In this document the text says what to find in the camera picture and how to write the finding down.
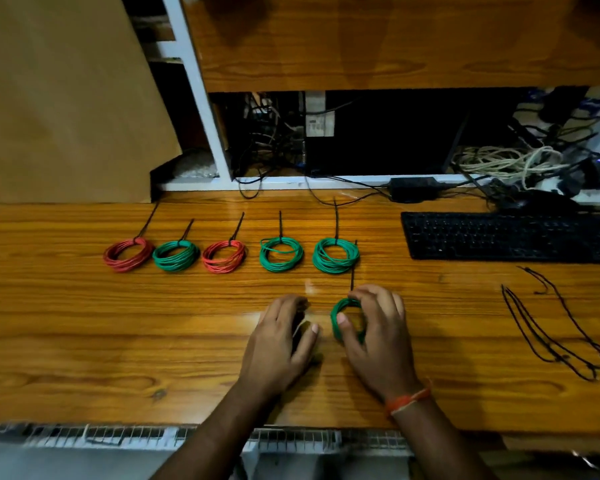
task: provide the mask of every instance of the person's right hand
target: person's right hand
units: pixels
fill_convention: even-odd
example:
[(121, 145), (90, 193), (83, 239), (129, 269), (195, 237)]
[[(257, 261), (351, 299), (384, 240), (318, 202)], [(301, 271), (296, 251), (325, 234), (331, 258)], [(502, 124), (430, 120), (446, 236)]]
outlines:
[(349, 293), (367, 318), (365, 343), (360, 345), (351, 321), (337, 316), (347, 357), (353, 370), (384, 402), (423, 389), (413, 366), (411, 338), (402, 298), (377, 285), (362, 285)]

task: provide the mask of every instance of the hand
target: hand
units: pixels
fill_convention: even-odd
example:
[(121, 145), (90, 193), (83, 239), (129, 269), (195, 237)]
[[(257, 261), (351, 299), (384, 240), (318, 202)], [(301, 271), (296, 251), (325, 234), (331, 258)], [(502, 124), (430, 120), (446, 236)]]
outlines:
[(411, 338), (402, 298), (377, 285), (362, 285), (349, 293), (367, 318), (364, 345), (344, 313), (337, 316), (347, 357), (353, 370), (383, 401), (423, 389), (413, 366)]
[(285, 391), (300, 377), (309, 362), (320, 333), (315, 323), (308, 328), (292, 352), (294, 318), (303, 313), (307, 300), (294, 294), (276, 298), (260, 315), (242, 359), (238, 382), (263, 402)]

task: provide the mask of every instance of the person's left hand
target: person's left hand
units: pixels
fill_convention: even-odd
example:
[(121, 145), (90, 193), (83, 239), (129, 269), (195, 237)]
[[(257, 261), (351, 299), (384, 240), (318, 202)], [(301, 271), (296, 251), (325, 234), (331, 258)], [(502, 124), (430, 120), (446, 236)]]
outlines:
[(245, 391), (269, 401), (304, 373), (320, 334), (320, 327), (312, 324), (292, 355), (294, 318), (304, 312), (306, 306), (306, 298), (288, 294), (276, 298), (260, 315), (247, 343), (238, 379)]

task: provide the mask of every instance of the red bracelet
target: red bracelet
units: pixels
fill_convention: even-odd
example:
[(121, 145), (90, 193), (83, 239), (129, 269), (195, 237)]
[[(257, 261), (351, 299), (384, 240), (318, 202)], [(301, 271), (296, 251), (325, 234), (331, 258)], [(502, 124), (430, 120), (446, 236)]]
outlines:
[(417, 401), (428, 398), (431, 395), (431, 386), (425, 387), (423, 390), (416, 392), (412, 395), (401, 395), (392, 401), (387, 401), (384, 404), (384, 410), (387, 416), (393, 416), (398, 411), (402, 411), (408, 405), (413, 404)]

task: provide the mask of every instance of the forearm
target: forearm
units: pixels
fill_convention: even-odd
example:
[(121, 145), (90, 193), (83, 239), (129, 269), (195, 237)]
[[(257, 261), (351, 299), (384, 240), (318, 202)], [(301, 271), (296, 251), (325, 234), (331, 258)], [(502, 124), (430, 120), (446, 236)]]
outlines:
[(236, 382), (152, 480), (226, 480), (265, 405), (262, 398)]
[(496, 479), (433, 399), (410, 404), (394, 419), (429, 480)]

